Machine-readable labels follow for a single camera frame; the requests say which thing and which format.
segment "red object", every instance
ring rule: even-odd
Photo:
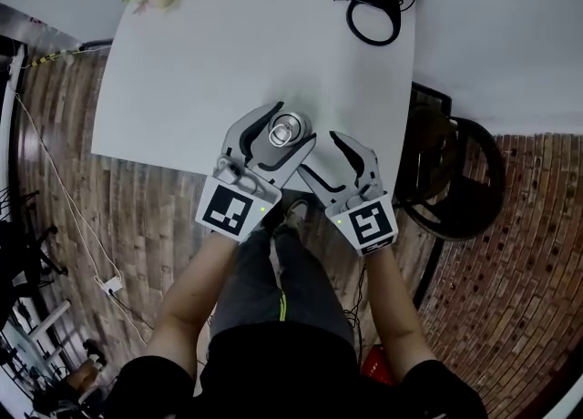
[[[371,348],[361,367],[361,374],[371,377],[376,382],[394,385],[394,378],[381,344],[376,344]]]

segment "black t-shirt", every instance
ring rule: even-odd
[[[395,387],[359,374],[353,348],[295,322],[245,325],[212,339],[203,393],[178,365],[145,356],[128,363],[107,399],[106,419],[163,419],[235,412],[375,413],[411,419],[487,418],[478,394],[438,361],[416,365]]]

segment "white power adapter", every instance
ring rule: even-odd
[[[123,287],[124,287],[124,285],[121,284],[121,278],[119,278],[119,277],[113,277],[111,280],[106,281],[102,285],[103,291],[105,291],[107,294],[109,294],[110,291],[111,292],[118,292]]]

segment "gray pants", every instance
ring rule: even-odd
[[[322,328],[354,346],[353,328],[322,265],[303,247],[296,230],[280,226],[273,235],[283,291],[270,262],[270,236],[265,230],[254,231],[239,246],[210,335],[240,325],[285,320]]]

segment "black sleeve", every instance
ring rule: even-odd
[[[417,364],[400,387],[408,417],[487,419],[480,396],[438,361]]]
[[[105,406],[105,419],[178,414],[194,394],[194,381],[180,366],[158,356],[127,363]]]

